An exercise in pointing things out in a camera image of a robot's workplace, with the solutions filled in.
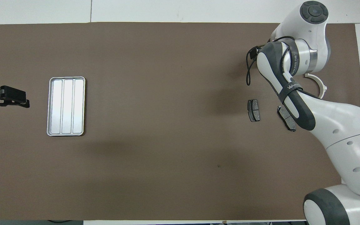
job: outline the metal tray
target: metal tray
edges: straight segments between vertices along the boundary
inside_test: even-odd
[[[80,136],[84,132],[84,77],[53,77],[48,97],[47,134]]]

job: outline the cable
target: cable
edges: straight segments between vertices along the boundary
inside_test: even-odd
[[[309,96],[311,96],[311,97],[313,97],[313,98],[320,99],[319,97],[317,97],[317,96],[315,96],[315,95],[313,95],[313,94],[311,94],[311,93],[309,93],[309,92],[306,92],[306,91],[304,91],[304,90],[298,89],[298,91],[301,91],[302,93],[304,93],[304,94],[306,94],[306,95],[309,95]]]
[[[256,62],[256,59],[257,59],[257,57],[258,57],[258,54],[257,54],[257,53],[258,53],[258,48],[260,48],[260,47],[262,47],[262,46],[255,46],[255,47],[251,48],[251,49],[248,51],[247,55],[245,56],[245,61],[246,61],[246,63],[247,63],[246,83],[247,83],[248,86],[251,85],[251,74],[250,74],[250,70],[251,70],[251,67],[253,66],[254,62]],[[256,51],[256,56],[252,59],[251,65],[249,65],[249,63],[248,63],[248,55],[251,55],[251,52],[252,52],[253,50]]]
[[[48,220],[48,221],[50,221],[50,222],[52,222],[52,223],[65,223],[65,222],[69,222],[69,221],[71,221],[71,220],[64,220],[64,221],[53,221],[53,220]]]
[[[286,50],[284,51],[283,55],[281,56],[281,59],[280,59],[280,67],[281,67],[281,71],[284,73],[284,57],[286,56],[287,54],[287,51],[290,50],[290,46],[288,44],[287,45],[287,48]]]
[[[278,41],[278,40],[283,39],[283,38],[289,38],[289,39],[295,40],[294,37],[291,37],[291,36],[283,36],[283,37],[279,37],[279,38],[275,39],[274,41]]]

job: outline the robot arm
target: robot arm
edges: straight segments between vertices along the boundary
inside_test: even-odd
[[[296,123],[323,144],[345,182],[306,196],[307,221],[310,225],[360,225],[360,108],[318,99],[293,79],[319,71],[327,63],[327,19],[327,9],[319,2],[297,7],[259,51],[257,67]]]

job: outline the white table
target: white table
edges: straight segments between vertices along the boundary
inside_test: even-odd
[[[281,23],[304,0],[0,0],[0,24],[90,22]],[[360,61],[360,0],[320,0],[329,23],[355,23]],[[221,223],[85,221],[85,225]]]

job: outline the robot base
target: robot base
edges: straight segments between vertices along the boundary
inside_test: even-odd
[[[310,225],[360,225],[360,195],[343,184],[318,189],[305,196],[304,213]]]

